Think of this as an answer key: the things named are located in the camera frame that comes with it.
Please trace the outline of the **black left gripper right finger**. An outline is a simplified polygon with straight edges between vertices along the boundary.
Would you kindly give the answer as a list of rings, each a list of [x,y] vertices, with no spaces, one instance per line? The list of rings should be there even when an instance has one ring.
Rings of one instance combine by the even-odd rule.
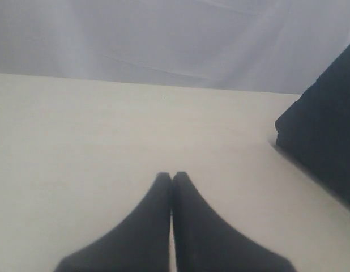
[[[178,271],[294,271],[292,263],[228,224],[197,191],[186,172],[172,181]]]

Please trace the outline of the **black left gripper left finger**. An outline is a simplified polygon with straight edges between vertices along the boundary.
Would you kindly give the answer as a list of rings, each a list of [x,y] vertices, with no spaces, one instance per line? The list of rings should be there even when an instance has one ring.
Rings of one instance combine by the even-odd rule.
[[[166,172],[106,235],[65,257],[56,271],[169,271],[172,179]]]

